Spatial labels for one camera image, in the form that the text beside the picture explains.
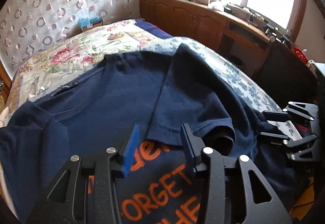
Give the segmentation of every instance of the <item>red plastic basket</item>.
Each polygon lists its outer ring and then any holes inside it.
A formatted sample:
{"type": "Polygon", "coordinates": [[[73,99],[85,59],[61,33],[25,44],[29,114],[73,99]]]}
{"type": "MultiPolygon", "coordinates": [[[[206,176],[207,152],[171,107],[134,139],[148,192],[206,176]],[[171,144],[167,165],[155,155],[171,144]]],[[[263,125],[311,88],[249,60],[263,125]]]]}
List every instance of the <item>red plastic basket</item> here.
{"type": "Polygon", "coordinates": [[[294,47],[294,53],[304,64],[308,63],[306,55],[304,55],[303,52],[300,51],[297,47],[294,47]]]}

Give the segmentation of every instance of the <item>blue cloth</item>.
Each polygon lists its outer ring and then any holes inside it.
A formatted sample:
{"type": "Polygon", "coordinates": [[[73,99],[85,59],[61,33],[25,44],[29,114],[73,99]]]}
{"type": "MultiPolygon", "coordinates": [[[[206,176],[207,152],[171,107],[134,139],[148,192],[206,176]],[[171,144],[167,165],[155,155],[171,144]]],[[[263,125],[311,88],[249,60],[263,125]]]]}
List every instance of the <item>blue cloth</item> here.
{"type": "Polygon", "coordinates": [[[224,155],[260,156],[256,164],[291,206],[295,172],[278,149],[256,143],[260,131],[280,131],[182,44],[174,56],[106,55],[72,83],[14,113],[0,129],[0,158],[20,220],[25,223],[38,194],[72,155],[105,151],[137,123],[145,141],[132,172],[117,183],[123,223],[177,222],[186,213],[184,203],[193,208],[202,190],[202,182],[192,182],[186,173],[179,136],[184,122],[224,155]]]}
{"type": "Polygon", "coordinates": [[[136,26],[140,27],[141,29],[146,30],[147,32],[151,33],[152,35],[155,35],[158,38],[166,39],[166,38],[171,38],[172,35],[169,35],[168,33],[164,32],[160,28],[152,25],[149,22],[146,22],[144,20],[139,20],[136,19],[136,26]]]}

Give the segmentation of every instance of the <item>t-shirt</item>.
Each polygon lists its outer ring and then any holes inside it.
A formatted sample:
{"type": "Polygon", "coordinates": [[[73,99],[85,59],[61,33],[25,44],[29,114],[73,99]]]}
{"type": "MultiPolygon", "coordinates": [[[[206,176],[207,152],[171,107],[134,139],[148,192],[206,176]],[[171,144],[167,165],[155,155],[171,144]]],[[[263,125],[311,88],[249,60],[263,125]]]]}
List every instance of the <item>t-shirt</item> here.
{"type": "Polygon", "coordinates": [[[21,222],[72,155],[105,152],[136,123],[142,143],[131,173],[117,182],[123,223],[196,221],[202,181],[187,173],[182,123],[223,155],[255,160],[291,206],[299,186],[295,171],[279,149],[256,142],[260,131],[281,132],[182,44],[173,56],[106,55],[72,83],[14,113],[0,129],[0,159],[21,222]]]}

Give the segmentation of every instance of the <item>floral bedspread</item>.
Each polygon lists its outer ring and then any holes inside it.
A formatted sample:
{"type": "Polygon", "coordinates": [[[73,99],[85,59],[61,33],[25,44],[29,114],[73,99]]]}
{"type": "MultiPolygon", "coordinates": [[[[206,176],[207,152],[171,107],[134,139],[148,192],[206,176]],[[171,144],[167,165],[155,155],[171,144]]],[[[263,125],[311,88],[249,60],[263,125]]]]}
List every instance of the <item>floral bedspread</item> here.
{"type": "MultiPolygon", "coordinates": [[[[247,75],[203,44],[186,37],[162,40],[137,27],[135,20],[94,28],[30,58],[17,71],[6,105],[12,115],[26,100],[35,101],[90,70],[105,54],[129,51],[175,52],[181,43],[187,44],[204,58],[249,106],[261,112],[281,110],[247,75]]],[[[300,138],[291,122],[270,123],[277,125],[293,139],[300,138]]]]}

